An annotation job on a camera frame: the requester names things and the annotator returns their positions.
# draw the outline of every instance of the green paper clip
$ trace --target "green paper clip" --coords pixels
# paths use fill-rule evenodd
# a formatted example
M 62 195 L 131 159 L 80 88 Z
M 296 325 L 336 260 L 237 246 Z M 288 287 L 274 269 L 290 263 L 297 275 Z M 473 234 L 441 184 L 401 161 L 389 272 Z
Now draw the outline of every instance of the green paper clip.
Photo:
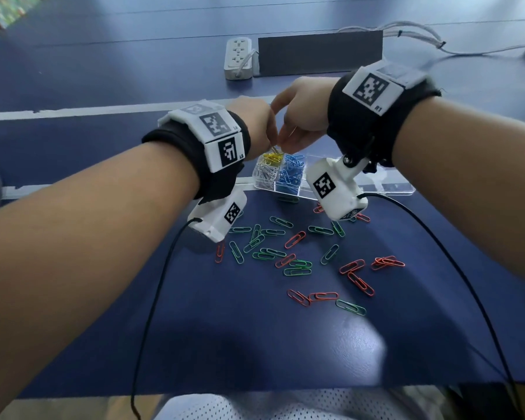
M 274 259 L 274 255 L 265 254 L 263 252 L 253 252 L 253 258 L 259 259 L 261 261 L 272 261 Z
M 286 234 L 285 230 L 272 230 L 270 228 L 266 228 L 264 230 L 261 230 L 261 234 L 263 236 L 284 236 Z
M 282 227 L 294 228 L 294 224 L 282 218 L 270 217 L 270 222 L 274 222 L 275 224 L 281 225 Z
M 251 240 L 247 246 L 243 248 L 243 252 L 248 254 L 251 250 L 253 250 L 255 247 L 259 246 L 259 244 L 262 243 L 264 240 L 264 236 L 259 236 L 254 240 Z
M 251 241 L 253 241 L 257 237 L 259 237 L 260 233 L 261 233 L 261 225 L 260 224 L 255 224 L 255 226 L 253 227 L 253 233 L 251 234 Z
M 279 196 L 278 200 L 281 202 L 287 202 L 287 203 L 299 203 L 300 198 L 297 196 Z
M 323 255 L 321 258 L 322 265 L 326 265 L 329 263 L 329 261 L 332 259 L 334 255 L 338 252 L 339 245 L 333 245 L 331 248 L 327 251 L 326 254 Z
M 287 277 L 294 277 L 296 275 L 310 275 L 311 274 L 311 268 L 286 268 L 284 270 L 284 275 Z
M 331 221 L 331 222 L 332 222 L 334 231 L 336 231 L 340 237 L 346 236 L 346 233 L 344 232 L 344 230 L 342 229 L 338 221 Z
M 332 236 L 334 234 L 334 230 L 316 225 L 310 225 L 307 229 L 310 233 L 325 234 L 326 236 Z
M 302 268 L 311 268 L 313 267 L 313 263 L 310 261 L 304 261 L 303 259 L 294 259 L 293 261 L 290 261 L 288 264 L 290 267 L 302 267 Z
M 251 227 L 232 227 L 230 233 L 248 233 L 251 231 Z
M 238 264 L 243 264 L 243 262 L 245 262 L 245 258 L 243 258 L 243 255 L 241 254 L 241 250 L 239 250 L 237 243 L 235 243 L 233 240 L 230 242 L 230 249 L 231 253 L 233 254 L 233 257 L 235 258 L 235 261 L 237 261 Z
M 365 315 L 367 314 L 367 311 L 363 306 L 358 306 L 350 302 L 342 301 L 340 299 L 337 299 L 334 303 L 338 308 L 342 308 L 343 310 L 347 310 L 350 312 L 353 312 L 354 314 L 358 315 Z
M 260 251 L 269 255 L 279 256 L 280 258 L 285 258 L 288 255 L 286 252 L 282 252 L 281 250 L 276 249 L 265 248 L 264 251 L 262 249 Z

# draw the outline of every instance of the power outlet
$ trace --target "power outlet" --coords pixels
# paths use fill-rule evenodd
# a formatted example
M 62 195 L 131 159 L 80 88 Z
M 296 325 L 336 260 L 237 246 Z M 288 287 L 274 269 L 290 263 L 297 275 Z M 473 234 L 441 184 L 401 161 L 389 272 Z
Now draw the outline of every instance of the power outlet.
M 252 58 L 245 63 L 239 73 L 237 70 L 241 62 L 252 50 L 252 41 L 247 37 L 238 37 L 228 40 L 225 46 L 224 74 L 226 79 L 238 80 L 249 79 L 253 76 Z

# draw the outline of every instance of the plastic organizer tray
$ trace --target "plastic organizer tray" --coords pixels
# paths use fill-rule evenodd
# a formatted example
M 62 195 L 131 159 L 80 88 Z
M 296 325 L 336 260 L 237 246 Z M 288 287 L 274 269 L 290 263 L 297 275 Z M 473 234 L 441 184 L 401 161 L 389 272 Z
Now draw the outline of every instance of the plastic organizer tray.
M 253 170 L 254 186 L 260 190 L 289 194 L 304 199 L 317 200 L 306 180 L 306 169 L 322 157 L 314 155 L 294 155 L 303 166 L 288 162 L 285 155 L 280 163 L 272 163 L 261 155 Z M 396 168 L 383 168 L 378 165 L 374 174 L 359 173 L 356 183 L 363 191 L 386 195 L 411 195 L 415 189 Z

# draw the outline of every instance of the black panel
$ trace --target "black panel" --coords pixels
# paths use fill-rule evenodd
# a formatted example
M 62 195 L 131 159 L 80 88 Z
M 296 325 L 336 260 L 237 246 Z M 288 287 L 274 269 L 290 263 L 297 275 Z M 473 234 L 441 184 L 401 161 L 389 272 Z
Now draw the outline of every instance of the black panel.
M 260 76 L 346 72 L 381 60 L 383 32 L 259 38 Z

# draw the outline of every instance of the person's right hand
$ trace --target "person's right hand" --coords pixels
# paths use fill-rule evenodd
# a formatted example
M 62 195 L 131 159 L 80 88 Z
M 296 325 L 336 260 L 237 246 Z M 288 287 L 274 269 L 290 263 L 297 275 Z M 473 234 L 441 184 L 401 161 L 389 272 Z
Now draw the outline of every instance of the person's right hand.
M 274 98 L 270 104 L 274 114 L 288 107 L 278 134 L 278 145 L 284 153 L 296 153 L 326 133 L 329 97 L 338 80 L 301 77 Z

